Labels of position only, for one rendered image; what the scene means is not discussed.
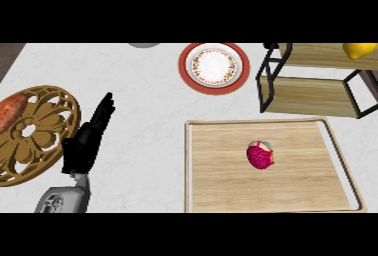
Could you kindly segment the magenta dragon fruit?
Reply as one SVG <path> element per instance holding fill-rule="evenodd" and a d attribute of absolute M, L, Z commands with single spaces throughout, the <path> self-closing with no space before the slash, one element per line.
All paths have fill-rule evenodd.
<path fill-rule="evenodd" d="M 260 170 L 274 164 L 273 148 L 267 141 L 252 141 L 246 148 L 246 159 L 251 166 Z"/>

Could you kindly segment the pale wooden tray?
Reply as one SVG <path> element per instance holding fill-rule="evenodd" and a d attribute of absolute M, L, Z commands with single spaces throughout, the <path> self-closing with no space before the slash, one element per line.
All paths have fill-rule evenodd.
<path fill-rule="evenodd" d="M 186 122 L 187 213 L 364 210 L 323 117 Z"/>

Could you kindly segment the yellow lemon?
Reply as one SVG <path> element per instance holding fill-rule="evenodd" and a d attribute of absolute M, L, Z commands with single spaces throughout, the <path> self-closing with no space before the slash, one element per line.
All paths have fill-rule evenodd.
<path fill-rule="evenodd" d="M 344 43 L 342 44 L 342 50 L 347 55 L 347 57 L 351 60 L 355 60 L 366 55 L 369 55 L 375 48 L 378 47 L 378 43 Z"/>

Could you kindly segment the white plate with red rim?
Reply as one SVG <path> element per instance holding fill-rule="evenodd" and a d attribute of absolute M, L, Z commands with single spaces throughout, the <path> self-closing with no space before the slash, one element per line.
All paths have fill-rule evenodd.
<path fill-rule="evenodd" d="M 226 95 L 245 84 L 249 60 L 234 43 L 190 43 L 178 56 L 178 74 L 186 85 L 206 95 Z"/>

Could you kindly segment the orange sweet potato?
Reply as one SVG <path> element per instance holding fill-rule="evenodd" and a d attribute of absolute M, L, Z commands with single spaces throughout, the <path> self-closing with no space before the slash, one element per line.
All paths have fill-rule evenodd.
<path fill-rule="evenodd" d="M 13 94 L 0 102 L 0 134 L 20 117 L 28 104 L 25 94 Z"/>

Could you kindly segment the carved round wooden trivet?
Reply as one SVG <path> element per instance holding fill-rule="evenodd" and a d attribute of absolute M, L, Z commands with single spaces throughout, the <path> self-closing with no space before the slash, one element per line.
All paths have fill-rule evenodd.
<path fill-rule="evenodd" d="M 35 178 L 62 157 L 62 140 L 75 135 L 81 110 L 71 93 L 42 85 L 20 90 L 26 109 L 0 135 L 0 187 Z"/>

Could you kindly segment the black-framed wooden tiered shelf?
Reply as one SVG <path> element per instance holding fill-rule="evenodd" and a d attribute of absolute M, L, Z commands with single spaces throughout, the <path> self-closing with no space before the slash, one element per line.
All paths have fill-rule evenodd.
<path fill-rule="evenodd" d="M 351 117 L 378 111 L 378 47 L 351 60 L 344 43 L 264 43 L 267 49 L 255 75 L 260 112 Z M 342 79 L 282 77 L 283 67 L 348 69 Z M 360 77 L 376 103 L 361 110 L 350 88 Z"/>

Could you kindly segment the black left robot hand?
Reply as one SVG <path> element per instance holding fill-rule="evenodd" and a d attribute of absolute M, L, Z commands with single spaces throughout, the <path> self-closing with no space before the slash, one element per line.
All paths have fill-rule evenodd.
<path fill-rule="evenodd" d="M 112 93 L 107 92 L 88 122 L 84 122 L 76 134 L 62 140 L 63 174 L 87 174 L 96 161 L 102 136 L 115 111 Z"/>

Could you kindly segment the dark brown panel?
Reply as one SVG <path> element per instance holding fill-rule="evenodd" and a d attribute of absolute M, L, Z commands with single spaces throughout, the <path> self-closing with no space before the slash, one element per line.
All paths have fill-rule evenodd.
<path fill-rule="evenodd" d="M 0 82 L 25 47 L 23 43 L 0 43 Z"/>

